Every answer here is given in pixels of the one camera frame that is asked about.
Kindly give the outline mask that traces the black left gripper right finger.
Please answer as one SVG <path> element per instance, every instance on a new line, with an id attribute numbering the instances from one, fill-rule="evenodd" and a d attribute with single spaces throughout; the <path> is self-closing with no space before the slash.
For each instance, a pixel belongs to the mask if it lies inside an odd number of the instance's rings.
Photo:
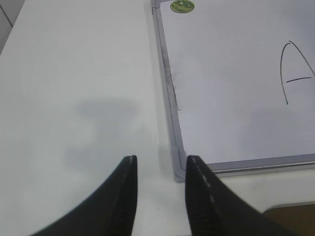
<path id="1" fill-rule="evenodd" d="M 186 164 L 186 209 L 193 236 L 292 236 L 234 194 L 199 156 Z"/>

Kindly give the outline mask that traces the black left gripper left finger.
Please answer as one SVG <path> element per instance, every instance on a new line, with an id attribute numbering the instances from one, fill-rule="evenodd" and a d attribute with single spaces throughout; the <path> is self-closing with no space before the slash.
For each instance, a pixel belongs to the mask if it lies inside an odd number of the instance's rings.
<path id="1" fill-rule="evenodd" d="M 80 205 L 37 236 L 129 236 L 138 198 L 135 155 L 124 157 L 105 182 Z"/>

